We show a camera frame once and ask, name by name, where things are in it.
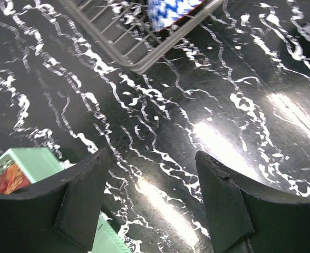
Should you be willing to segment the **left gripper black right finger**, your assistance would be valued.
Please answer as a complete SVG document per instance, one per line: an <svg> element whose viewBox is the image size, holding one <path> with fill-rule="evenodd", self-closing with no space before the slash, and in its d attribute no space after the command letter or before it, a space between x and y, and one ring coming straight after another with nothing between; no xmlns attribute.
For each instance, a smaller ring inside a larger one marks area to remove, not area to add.
<svg viewBox="0 0 310 253"><path fill-rule="evenodd" d="M310 252L310 195L269 187L202 151L195 159L214 252Z"/></svg>

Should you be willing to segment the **red patterned bowl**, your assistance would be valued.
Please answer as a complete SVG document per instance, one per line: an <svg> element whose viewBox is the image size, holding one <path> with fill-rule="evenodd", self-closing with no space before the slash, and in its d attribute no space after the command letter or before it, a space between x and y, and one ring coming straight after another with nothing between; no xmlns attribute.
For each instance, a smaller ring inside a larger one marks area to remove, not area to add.
<svg viewBox="0 0 310 253"><path fill-rule="evenodd" d="M0 194L10 194L15 190L29 186L31 182L16 163L12 163L0 175Z"/></svg>

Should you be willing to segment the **blue white zigzag bowl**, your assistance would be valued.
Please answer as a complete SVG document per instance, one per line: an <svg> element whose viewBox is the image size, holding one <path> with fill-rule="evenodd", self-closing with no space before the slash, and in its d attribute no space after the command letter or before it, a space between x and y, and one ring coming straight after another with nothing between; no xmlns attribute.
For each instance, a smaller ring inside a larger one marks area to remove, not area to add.
<svg viewBox="0 0 310 253"><path fill-rule="evenodd" d="M202 0L149 0L148 20L154 31L170 27L201 5Z"/></svg>

